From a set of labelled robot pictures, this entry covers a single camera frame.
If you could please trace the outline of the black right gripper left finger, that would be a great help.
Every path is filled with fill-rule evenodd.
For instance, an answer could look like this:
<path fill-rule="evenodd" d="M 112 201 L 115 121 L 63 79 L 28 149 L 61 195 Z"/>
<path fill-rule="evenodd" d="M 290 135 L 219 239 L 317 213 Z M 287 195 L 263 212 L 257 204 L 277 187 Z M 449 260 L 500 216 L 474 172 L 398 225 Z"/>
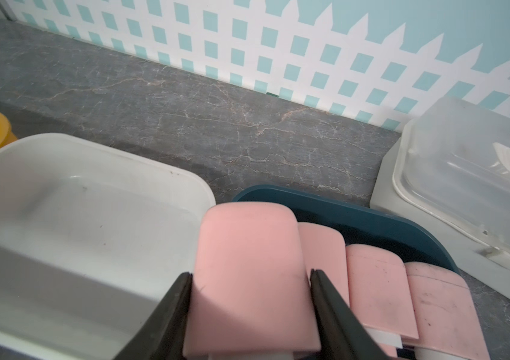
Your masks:
<path fill-rule="evenodd" d="M 135 336 L 114 360 L 183 359 L 193 275 L 181 273 Z"/>

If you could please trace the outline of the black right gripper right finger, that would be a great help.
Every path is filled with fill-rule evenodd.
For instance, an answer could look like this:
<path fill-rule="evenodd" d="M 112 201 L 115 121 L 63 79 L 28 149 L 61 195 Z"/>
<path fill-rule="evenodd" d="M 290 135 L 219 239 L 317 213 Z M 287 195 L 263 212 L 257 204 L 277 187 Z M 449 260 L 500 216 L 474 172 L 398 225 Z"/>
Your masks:
<path fill-rule="evenodd" d="M 322 270 L 310 273 L 321 350 L 317 359 L 387 359 Z"/>

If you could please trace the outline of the pink pencil sharpener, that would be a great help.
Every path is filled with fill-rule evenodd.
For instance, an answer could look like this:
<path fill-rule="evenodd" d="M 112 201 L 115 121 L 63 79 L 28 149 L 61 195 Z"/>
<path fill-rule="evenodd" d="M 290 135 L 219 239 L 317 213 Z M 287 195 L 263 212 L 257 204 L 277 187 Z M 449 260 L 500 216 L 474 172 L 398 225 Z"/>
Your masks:
<path fill-rule="evenodd" d="M 457 273 L 439 266 L 408 262 L 417 340 L 406 340 L 416 359 L 489 360 L 470 289 Z"/>
<path fill-rule="evenodd" d="M 328 226 L 308 222 L 299 222 L 298 231 L 307 275 L 313 269 L 324 271 L 349 306 L 346 243 L 342 234 Z"/>
<path fill-rule="evenodd" d="M 395 253 L 366 244 L 346 247 L 352 313 L 387 356 L 419 339 L 406 267 Z"/>
<path fill-rule="evenodd" d="M 300 359 L 321 348 L 298 221 L 272 202 L 228 202 L 199 229 L 186 359 Z"/>

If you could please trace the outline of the dark teal storage box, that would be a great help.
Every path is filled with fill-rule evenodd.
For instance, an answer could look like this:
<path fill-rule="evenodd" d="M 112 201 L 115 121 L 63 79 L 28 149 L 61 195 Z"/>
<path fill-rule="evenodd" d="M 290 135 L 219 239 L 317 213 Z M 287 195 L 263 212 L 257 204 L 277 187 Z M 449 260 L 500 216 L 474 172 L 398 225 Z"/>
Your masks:
<path fill-rule="evenodd" d="M 299 222 L 339 231 L 347 245 L 365 244 L 383 248 L 398 255 L 405 263 L 428 263 L 457 274 L 460 272 L 436 237 L 403 217 L 269 184 L 249 187 L 232 200 L 278 203 L 290 208 Z"/>

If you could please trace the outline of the white plastic storage box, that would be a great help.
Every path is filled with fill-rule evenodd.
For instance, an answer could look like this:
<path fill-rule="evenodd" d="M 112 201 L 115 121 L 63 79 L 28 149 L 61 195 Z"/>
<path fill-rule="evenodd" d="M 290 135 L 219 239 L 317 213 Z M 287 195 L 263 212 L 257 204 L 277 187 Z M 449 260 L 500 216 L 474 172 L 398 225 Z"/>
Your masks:
<path fill-rule="evenodd" d="M 198 175 L 59 133 L 0 149 L 0 346 L 111 359 L 192 270 Z"/>

